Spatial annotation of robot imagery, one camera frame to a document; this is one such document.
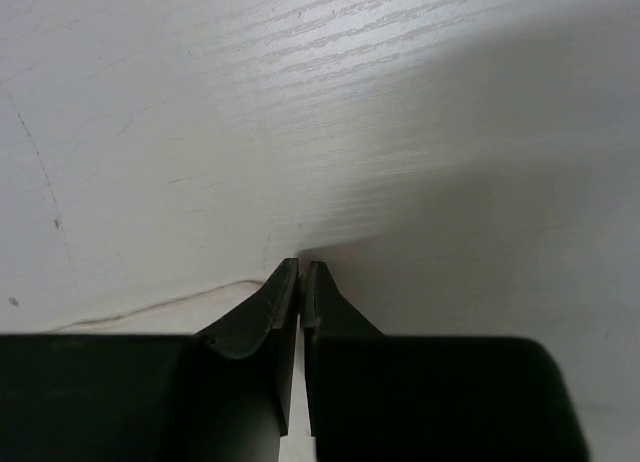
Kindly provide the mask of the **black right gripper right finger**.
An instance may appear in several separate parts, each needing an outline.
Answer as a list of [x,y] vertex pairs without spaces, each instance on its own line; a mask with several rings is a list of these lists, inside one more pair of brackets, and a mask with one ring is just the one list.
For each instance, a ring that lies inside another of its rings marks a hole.
[[320,461],[586,461],[561,371],[518,337],[397,336],[310,265],[305,381]]

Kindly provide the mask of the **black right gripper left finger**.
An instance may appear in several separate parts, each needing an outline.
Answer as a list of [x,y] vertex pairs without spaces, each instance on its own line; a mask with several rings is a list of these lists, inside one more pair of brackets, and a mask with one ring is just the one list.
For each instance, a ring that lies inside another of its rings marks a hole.
[[299,262],[201,330],[189,403],[192,461],[275,461],[288,433]]

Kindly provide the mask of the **white t shirt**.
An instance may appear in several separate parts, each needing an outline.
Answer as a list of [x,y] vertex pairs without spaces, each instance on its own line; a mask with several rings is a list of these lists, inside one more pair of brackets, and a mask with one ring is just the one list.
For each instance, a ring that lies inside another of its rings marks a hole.
[[143,308],[75,321],[46,334],[193,334],[256,293],[264,282],[241,280]]

